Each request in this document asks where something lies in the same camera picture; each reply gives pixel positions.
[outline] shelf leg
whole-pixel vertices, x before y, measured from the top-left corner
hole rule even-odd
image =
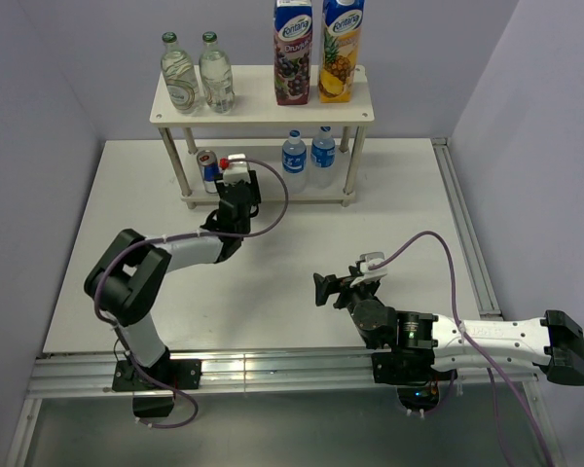
[[[347,182],[344,184],[344,194],[351,195],[354,192],[354,186],[357,181],[357,170],[361,164],[361,153],[363,153],[363,144],[366,141],[366,133],[368,127],[358,126],[357,132],[354,136],[354,144],[352,145],[352,155],[350,156],[350,164],[348,165]],[[347,207],[350,201],[342,201],[342,206]]]
[[[340,152],[347,153],[348,152],[348,141],[350,139],[350,126],[344,127],[344,132],[342,133],[342,142],[340,143]]]
[[[190,128],[182,128],[184,131],[184,137],[186,138],[186,145],[188,146],[188,154],[195,155],[199,149],[197,149],[197,144],[195,144],[195,136],[193,136],[193,131]]]
[[[158,128],[160,136],[163,138],[164,146],[168,152],[168,156],[171,159],[171,165],[173,165],[173,171],[177,177],[177,182],[179,183],[179,188],[182,191],[182,197],[189,197],[193,191],[191,190],[188,180],[186,179],[186,172],[184,172],[184,167],[182,166],[182,161],[179,159],[179,154],[177,153],[177,147],[175,147],[175,141],[173,141],[173,136],[171,135],[171,130],[169,128]],[[189,208],[194,208],[193,203],[188,203]]]

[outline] bottle label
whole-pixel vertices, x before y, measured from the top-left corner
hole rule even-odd
[[[316,167],[328,168],[335,161],[335,146],[331,149],[320,149],[311,145],[311,161]]]
[[[171,102],[179,110],[188,110],[195,103],[195,90],[186,81],[168,80],[166,89]]]
[[[216,177],[219,174],[218,165],[216,163],[212,163],[210,165],[206,165],[203,168],[203,181],[205,182],[215,182]]]
[[[203,82],[203,92],[205,92],[205,100],[207,105],[228,104],[226,101],[233,101],[234,83],[231,80],[227,81],[210,81],[201,76]]]
[[[301,173],[305,168],[305,161],[308,158],[308,152],[304,151],[302,154],[287,154],[283,153],[283,170],[288,173]]]

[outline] water bottle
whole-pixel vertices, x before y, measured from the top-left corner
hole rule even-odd
[[[311,144],[311,183],[327,188],[335,176],[335,140],[331,127],[323,126]]]
[[[201,107],[201,93],[191,56],[179,47],[173,32],[163,35],[164,55],[161,58],[164,82],[172,104],[184,114]]]
[[[236,100],[232,64],[218,46],[216,33],[203,34],[203,44],[205,49],[199,59],[199,68],[205,100],[214,112],[227,114]]]
[[[301,140],[299,131],[290,131],[290,138],[283,143],[283,180],[290,193],[300,193],[308,181],[308,148]]]

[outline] juice carton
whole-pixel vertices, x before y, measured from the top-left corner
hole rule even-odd
[[[310,99],[311,0],[274,1],[274,94],[279,105]]]
[[[321,102],[349,102],[365,0],[324,0],[318,90]]]

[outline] white wall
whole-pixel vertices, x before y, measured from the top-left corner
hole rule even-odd
[[[15,0],[0,0],[0,465],[41,350],[99,144]]]
[[[509,318],[584,327],[584,0],[521,0],[454,134],[453,156]],[[584,388],[545,384],[570,466]]]
[[[233,63],[274,60],[274,0],[19,1],[104,139],[160,137],[148,119],[167,30],[177,32],[193,58],[201,34],[214,29]],[[452,134],[516,3],[369,0],[360,62],[372,80],[372,134]],[[313,4],[320,18],[322,0]],[[317,53],[319,32],[314,43]],[[256,128],[252,134],[280,133]]]

